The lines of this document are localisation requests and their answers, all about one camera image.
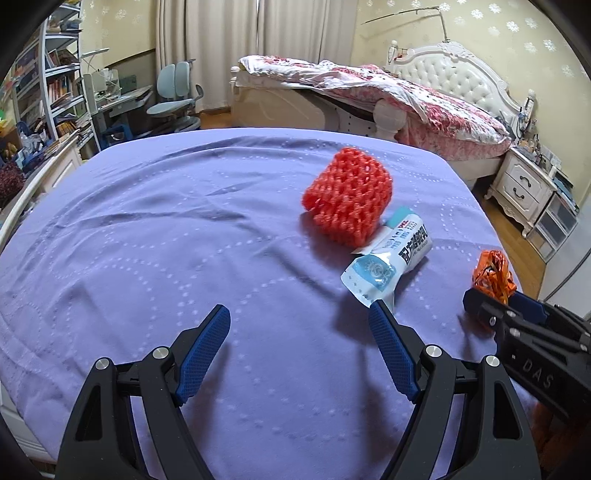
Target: purple tablecloth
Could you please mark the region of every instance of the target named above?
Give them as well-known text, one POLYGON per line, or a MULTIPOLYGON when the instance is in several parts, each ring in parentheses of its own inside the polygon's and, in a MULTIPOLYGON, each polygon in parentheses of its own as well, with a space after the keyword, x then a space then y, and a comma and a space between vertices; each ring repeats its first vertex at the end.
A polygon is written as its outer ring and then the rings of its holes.
MULTIPOLYGON (((340 281, 349 249, 319 234, 300 203, 347 145, 392 174, 387 214, 407 205, 433 237, 398 285, 397 319, 452 356, 495 352, 465 319, 462 295, 480 251, 500 243, 436 155, 290 129, 129 142, 66 178, 0 257, 0 380, 54 458, 98 357, 140 359, 222 303, 230 334, 183 407, 214 476, 379 478, 413 406, 394 388, 367 309, 340 281)), ((150 471, 162 476, 143 415, 137 424, 150 471)), ((452 446, 447 438, 439 474, 452 446)))

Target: drawer handle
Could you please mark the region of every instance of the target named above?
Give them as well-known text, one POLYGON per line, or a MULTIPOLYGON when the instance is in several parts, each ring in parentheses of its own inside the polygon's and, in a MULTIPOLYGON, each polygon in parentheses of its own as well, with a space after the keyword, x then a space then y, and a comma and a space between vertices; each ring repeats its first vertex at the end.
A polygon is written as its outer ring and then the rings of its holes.
POLYGON ((515 196, 521 200, 525 200, 525 195, 517 195, 517 189, 513 188, 513 193, 515 193, 515 196))
POLYGON ((526 179, 523 175, 519 175, 519 179, 520 180, 525 180, 527 182, 527 187, 530 189, 531 188, 531 183, 528 179, 526 179))

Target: white nightstand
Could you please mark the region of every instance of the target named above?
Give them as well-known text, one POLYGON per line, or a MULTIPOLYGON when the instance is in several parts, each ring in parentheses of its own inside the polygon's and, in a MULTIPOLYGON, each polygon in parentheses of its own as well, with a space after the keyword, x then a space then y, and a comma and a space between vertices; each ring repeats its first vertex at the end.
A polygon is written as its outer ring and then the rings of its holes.
POLYGON ((546 172, 511 147, 485 199, 496 198, 505 213, 523 225, 525 238, 555 191, 546 172))

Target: white headboard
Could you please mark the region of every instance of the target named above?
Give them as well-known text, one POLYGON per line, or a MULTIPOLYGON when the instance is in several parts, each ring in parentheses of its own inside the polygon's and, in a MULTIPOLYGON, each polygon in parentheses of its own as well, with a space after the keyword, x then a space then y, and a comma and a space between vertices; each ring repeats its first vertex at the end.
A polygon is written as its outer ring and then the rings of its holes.
POLYGON ((507 82, 458 42, 409 49, 387 68, 404 80, 449 93, 494 117, 502 112, 510 125, 519 113, 519 104, 508 94, 507 82))

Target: red mesh fruit sleeve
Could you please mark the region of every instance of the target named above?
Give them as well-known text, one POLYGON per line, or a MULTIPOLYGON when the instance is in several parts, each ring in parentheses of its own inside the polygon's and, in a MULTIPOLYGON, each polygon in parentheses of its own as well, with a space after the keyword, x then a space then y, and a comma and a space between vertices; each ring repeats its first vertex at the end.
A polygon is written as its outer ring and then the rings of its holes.
POLYGON ((392 177, 375 158, 356 148, 338 152, 302 197, 314 223, 332 240, 362 247, 392 198, 392 177))

